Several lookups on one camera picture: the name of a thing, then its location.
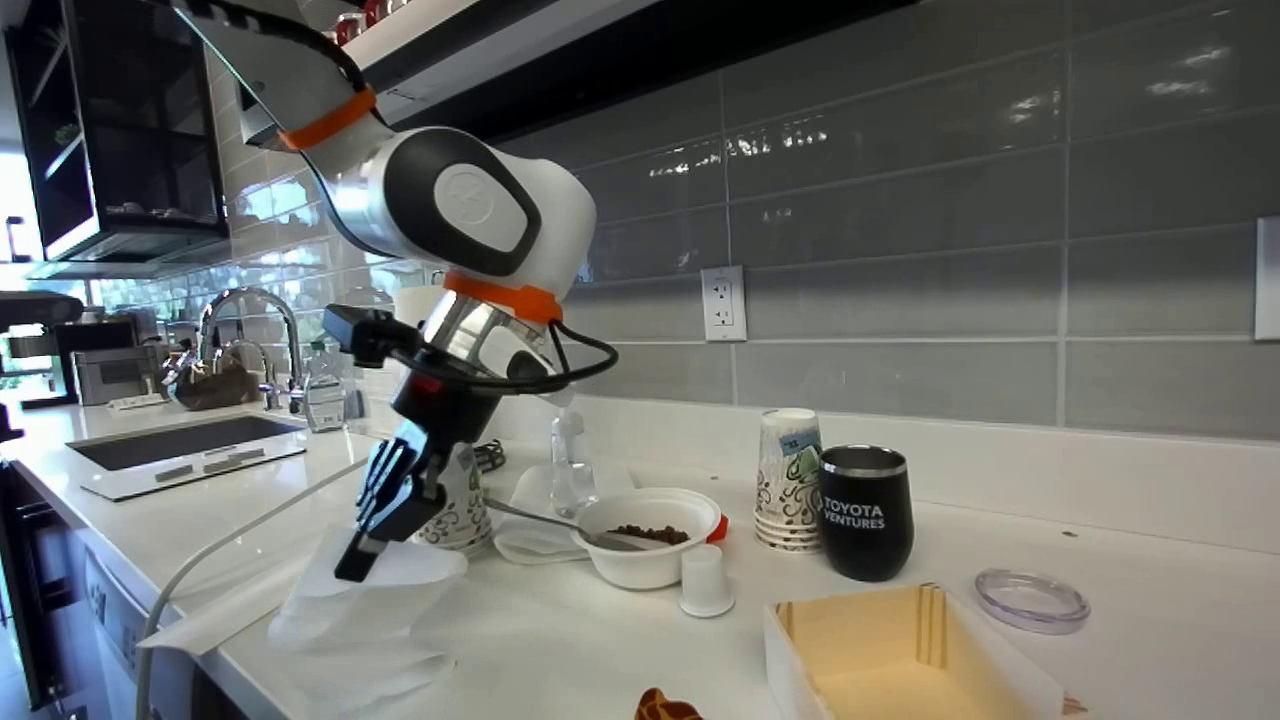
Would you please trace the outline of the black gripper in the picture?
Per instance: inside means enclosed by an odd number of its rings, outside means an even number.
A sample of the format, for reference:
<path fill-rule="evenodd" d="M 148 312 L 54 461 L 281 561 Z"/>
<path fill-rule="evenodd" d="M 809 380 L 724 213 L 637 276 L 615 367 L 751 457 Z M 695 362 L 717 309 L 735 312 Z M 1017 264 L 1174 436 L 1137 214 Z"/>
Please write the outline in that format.
<path fill-rule="evenodd" d="M 473 444 L 502 396 L 532 391 L 542 376 L 547 367 L 532 352 L 515 352 L 498 376 L 444 352 L 420 352 L 390 400 L 424 433 L 420 479 L 434 484 L 452 446 Z M 330 569 L 335 578 L 365 583 L 390 541 L 406 541 L 444 509 L 438 487 L 411 484 L 411 461 L 415 446 L 406 441 L 380 441 L 369 457 L 357 531 Z"/>

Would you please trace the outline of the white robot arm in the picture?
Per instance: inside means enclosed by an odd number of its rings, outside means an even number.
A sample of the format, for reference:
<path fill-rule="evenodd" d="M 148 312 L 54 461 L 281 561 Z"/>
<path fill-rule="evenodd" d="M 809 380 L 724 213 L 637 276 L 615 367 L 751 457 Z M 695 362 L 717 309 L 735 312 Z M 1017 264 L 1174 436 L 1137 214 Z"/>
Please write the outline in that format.
<path fill-rule="evenodd" d="M 507 155 L 473 130 L 395 130 L 339 45 L 303 21 L 238 0 L 159 0 L 303 161 L 345 241 L 390 260 L 438 260 L 428 318 L 322 309 L 322 330 L 357 367 L 399 358 L 405 424 L 380 441 L 335 574 L 358 583 L 390 541 L 420 531 L 502 396 L 560 391 L 615 362 L 604 340 L 565 323 L 565 297 L 592 247 L 595 203 L 550 161 Z"/>

